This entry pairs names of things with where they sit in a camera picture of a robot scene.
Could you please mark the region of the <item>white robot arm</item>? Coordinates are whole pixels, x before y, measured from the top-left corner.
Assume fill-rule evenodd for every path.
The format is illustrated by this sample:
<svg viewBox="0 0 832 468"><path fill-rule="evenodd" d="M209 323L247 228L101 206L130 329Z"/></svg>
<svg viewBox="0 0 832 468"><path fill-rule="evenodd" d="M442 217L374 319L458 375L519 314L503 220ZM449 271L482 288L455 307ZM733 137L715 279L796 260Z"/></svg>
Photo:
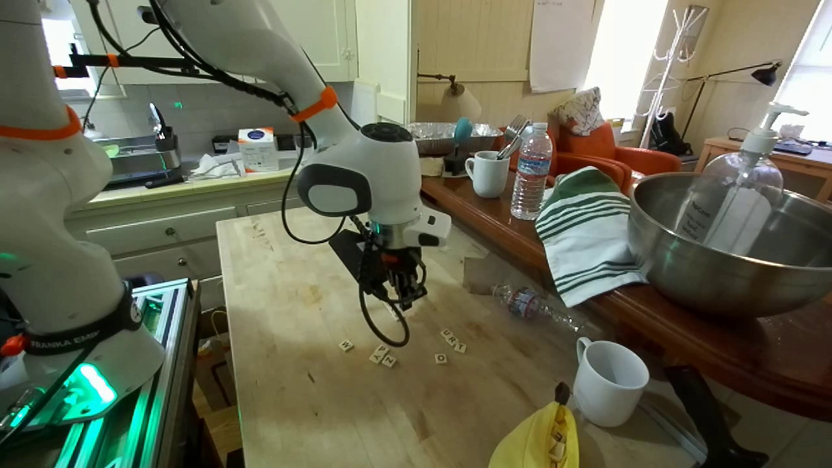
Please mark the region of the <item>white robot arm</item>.
<svg viewBox="0 0 832 468"><path fill-rule="evenodd" d="M394 123L356 124L270 0L151 0L159 26L215 90L274 106L312 154L299 197L320 215L358 215L358 285L404 310L424 295L421 251L449 217L419 199L419 151ZM35 0L0 0L0 251L3 294L22 318L26 392L9 423L39 415L74 377L74 418L109 410L151 379L164 347L139 323L109 251L68 230L64 212L112 180L104 151L59 98Z"/></svg>

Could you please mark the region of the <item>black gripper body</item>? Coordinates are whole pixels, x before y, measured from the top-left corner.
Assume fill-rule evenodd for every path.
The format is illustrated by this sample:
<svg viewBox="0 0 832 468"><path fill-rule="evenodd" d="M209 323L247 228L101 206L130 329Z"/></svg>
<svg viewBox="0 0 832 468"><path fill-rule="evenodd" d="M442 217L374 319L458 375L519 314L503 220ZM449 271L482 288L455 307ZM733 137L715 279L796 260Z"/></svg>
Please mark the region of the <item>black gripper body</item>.
<svg viewBox="0 0 832 468"><path fill-rule="evenodd" d="M330 249L347 268L364 294L376 299L400 299L402 284L419 284L425 294L425 268L419 247L385 249L374 237L337 230Z"/></svg>

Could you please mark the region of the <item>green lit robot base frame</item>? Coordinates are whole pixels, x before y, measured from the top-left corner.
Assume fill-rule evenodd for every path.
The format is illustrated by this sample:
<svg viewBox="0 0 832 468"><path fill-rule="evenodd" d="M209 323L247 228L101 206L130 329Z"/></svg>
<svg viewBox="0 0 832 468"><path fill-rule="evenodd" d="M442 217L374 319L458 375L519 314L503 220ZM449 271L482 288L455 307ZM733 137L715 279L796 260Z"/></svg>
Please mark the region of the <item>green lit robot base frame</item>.
<svg viewBox="0 0 832 468"><path fill-rule="evenodd" d="M189 388L191 285L137 285L146 347L72 355L61 383L35 389L3 423L0 468L173 468Z"/></svg>

